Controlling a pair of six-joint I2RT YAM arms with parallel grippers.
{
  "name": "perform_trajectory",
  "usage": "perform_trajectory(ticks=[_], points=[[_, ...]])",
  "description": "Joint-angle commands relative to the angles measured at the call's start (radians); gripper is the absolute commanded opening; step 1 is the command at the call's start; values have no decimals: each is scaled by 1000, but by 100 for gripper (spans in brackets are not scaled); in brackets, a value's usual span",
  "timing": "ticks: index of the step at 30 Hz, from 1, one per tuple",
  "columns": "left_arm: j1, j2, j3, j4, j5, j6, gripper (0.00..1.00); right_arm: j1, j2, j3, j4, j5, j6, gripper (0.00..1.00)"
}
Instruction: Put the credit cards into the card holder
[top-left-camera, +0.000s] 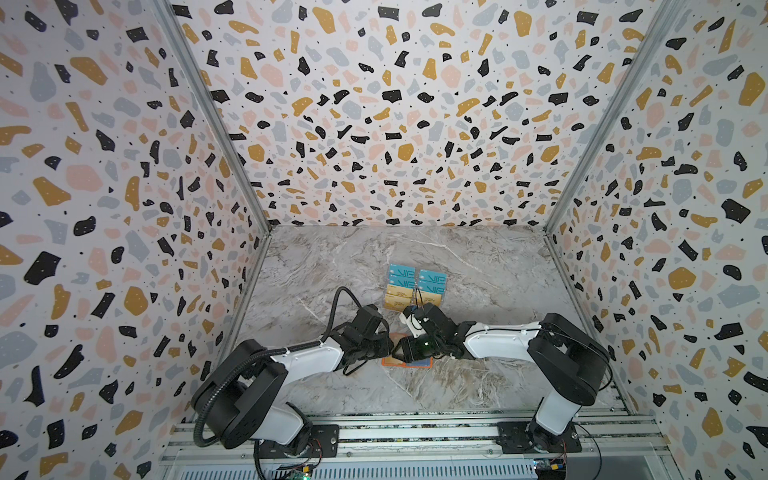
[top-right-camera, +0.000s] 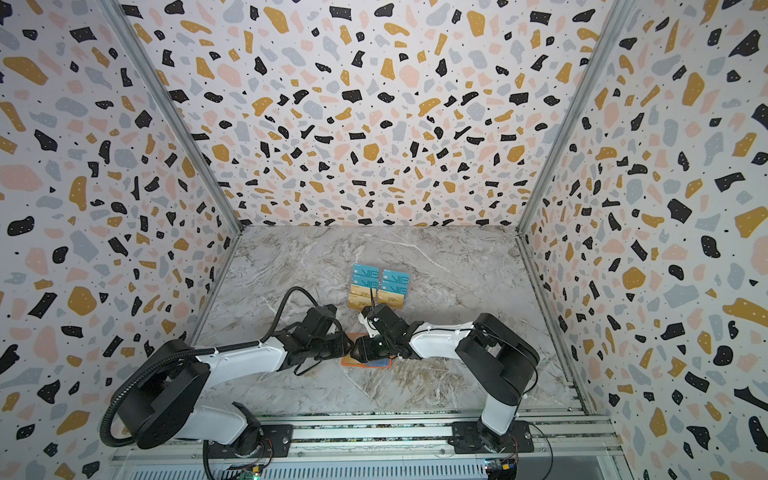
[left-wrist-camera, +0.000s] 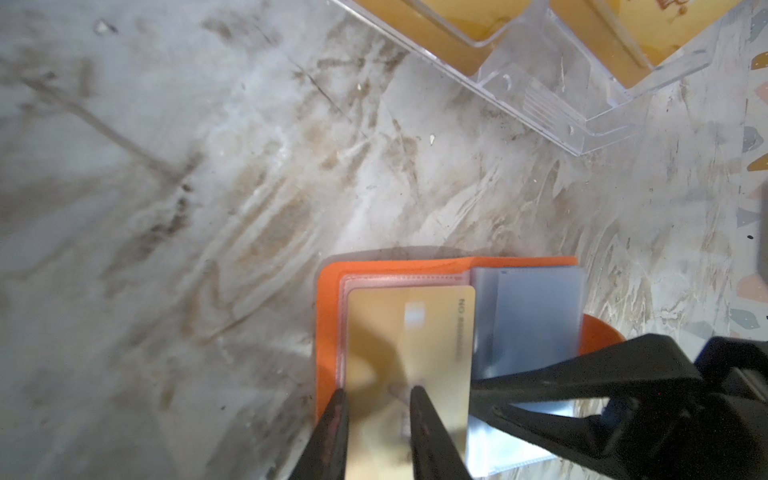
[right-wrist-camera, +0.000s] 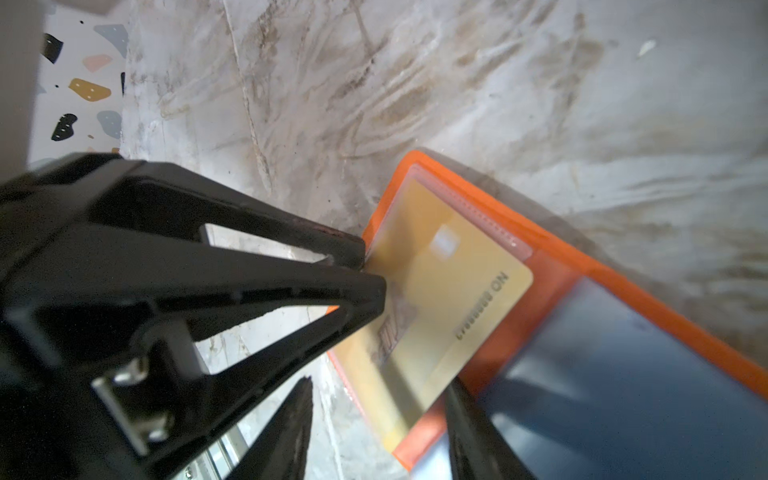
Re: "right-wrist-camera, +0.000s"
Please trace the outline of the gold card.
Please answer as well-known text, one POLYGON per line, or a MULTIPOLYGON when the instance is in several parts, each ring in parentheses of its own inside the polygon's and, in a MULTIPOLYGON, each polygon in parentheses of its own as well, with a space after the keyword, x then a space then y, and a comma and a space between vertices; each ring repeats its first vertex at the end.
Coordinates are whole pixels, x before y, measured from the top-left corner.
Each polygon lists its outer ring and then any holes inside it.
POLYGON ((384 311, 333 357, 392 452, 531 287, 533 273, 417 180, 399 189, 365 270, 386 281, 384 311))

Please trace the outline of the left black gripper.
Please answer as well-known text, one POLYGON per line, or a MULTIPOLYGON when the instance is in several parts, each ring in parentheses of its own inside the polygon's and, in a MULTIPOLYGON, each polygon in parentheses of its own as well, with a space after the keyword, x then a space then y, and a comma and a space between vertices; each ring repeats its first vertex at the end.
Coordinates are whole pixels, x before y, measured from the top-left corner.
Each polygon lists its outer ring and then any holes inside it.
POLYGON ((171 163, 87 154, 2 184, 1 425, 51 419, 33 474, 166 479, 203 453, 203 222, 203 177, 171 163))

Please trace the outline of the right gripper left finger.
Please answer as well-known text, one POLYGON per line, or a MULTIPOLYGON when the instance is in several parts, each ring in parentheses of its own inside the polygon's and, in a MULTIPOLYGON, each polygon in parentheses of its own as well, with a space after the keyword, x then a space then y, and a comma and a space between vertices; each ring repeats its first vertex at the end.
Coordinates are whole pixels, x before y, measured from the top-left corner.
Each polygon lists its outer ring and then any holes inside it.
POLYGON ((235 479, 303 479, 313 417, 313 383, 297 381, 236 467, 235 479))

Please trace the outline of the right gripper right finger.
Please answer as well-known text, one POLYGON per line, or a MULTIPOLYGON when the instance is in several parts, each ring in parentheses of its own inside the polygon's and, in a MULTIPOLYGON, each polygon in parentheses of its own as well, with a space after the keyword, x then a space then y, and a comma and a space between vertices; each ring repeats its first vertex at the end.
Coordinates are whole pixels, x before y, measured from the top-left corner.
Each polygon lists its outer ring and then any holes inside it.
POLYGON ((444 392, 449 461, 454 479, 533 479, 462 381, 444 392))

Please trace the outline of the orange card holder wallet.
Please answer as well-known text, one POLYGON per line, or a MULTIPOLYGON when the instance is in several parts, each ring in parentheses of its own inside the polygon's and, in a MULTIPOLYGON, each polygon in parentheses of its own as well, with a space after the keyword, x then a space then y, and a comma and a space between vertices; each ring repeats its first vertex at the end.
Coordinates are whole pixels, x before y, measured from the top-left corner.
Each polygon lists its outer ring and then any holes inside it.
MULTIPOLYGON (((533 479, 766 477, 764 369, 427 154, 412 151, 398 165, 365 229, 365 263, 409 180, 533 273, 452 379, 533 479)), ((454 479, 445 390, 394 451, 384 448, 415 479, 454 479)))

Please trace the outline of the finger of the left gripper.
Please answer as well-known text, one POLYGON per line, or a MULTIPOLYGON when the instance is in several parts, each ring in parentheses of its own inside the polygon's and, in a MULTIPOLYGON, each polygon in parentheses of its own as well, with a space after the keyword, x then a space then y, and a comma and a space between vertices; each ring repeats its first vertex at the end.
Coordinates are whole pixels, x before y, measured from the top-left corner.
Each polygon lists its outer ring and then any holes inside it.
MULTIPOLYGON (((317 356, 375 319, 383 310, 385 281, 338 266, 303 263, 203 245, 191 260, 201 260, 204 308, 189 323, 196 343, 242 322, 287 306, 323 305, 331 311, 292 334, 217 373, 201 376, 191 388, 204 429, 204 449, 283 382, 317 356)), ((47 460, 42 439, 51 419, 36 427, 19 422, 5 430, 5 474, 16 479, 76 479, 59 467, 33 474, 28 459, 47 460)))
POLYGON ((199 241, 215 225, 302 248, 359 270, 362 238, 298 217, 171 163, 139 162, 93 207, 107 225, 199 241))

